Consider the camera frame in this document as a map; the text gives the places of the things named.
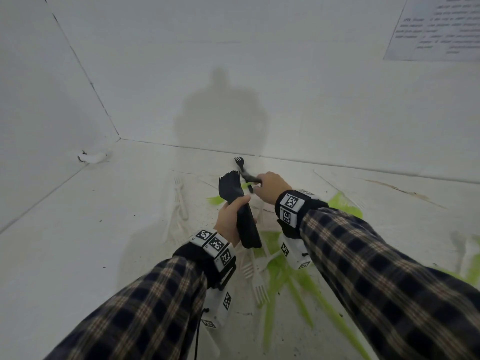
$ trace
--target white plastic fork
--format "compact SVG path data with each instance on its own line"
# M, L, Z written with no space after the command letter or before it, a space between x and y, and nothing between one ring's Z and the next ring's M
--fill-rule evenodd
M266 268L269 262L274 260L277 256L279 256L282 253L282 251L277 251L275 254L270 255L268 257L262 257L262 258L256 258L253 261L245 264L242 266L241 270L243 272L243 275L245 278L251 278L254 275L254 267L257 272L261 273L263 272Z
M250 257L253 259L254 251L250 251ZM270 302L267 294L267 288L265 287L264 279L260 275L260 272L257 271L255 266L253 266L253 278L251 279L251 288L253 290L253 296L255 301L258 304L264 304L265 302Z
M188 220L188 211L187 211L187 208L185 207L185 202L183 200L182 188L183 188L182 177L177 175L175 177L175 190L177 191L178 200L180 202L180 217L186 221Z

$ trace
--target cable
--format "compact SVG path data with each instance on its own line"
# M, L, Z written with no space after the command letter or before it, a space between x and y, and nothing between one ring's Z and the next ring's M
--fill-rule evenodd
M207 313L210 311L210 308L204 308L201 310L201 314L200 314L200 319L198 320L198 323L197 323L197 339L195 341L195 357L194 359L197 360L197 349L198 349L198 332L200 331L200 322L202 321L202 315L204 313Z

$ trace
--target white wall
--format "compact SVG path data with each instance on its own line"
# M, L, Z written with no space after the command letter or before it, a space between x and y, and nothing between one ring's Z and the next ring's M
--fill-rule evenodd
M405 0L47 1L122 138L480 181L480 65L383 61Z
M0 0L0 232L118 139L44 0Z

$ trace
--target hand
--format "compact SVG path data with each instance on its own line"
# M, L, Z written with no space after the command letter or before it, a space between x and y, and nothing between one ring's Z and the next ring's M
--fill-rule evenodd
M229 204L226 202L218 212L216 224L213 227L226 240L235 247L240 242L239 232L237 230L237 211L240 207L246 205L250 201L250 196L238 197Z
M259 174L261 186L255 186L253 192L262 199L262 201L274 205L280 194L292 187L281 176L274 172Z

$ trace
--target right hand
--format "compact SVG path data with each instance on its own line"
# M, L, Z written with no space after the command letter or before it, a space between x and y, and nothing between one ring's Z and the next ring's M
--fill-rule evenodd
M292 187L281 176L274 172L259 174L257 178L261 179L261 186L255 186L253 192L261 198L262 201L275 205L280 194Z

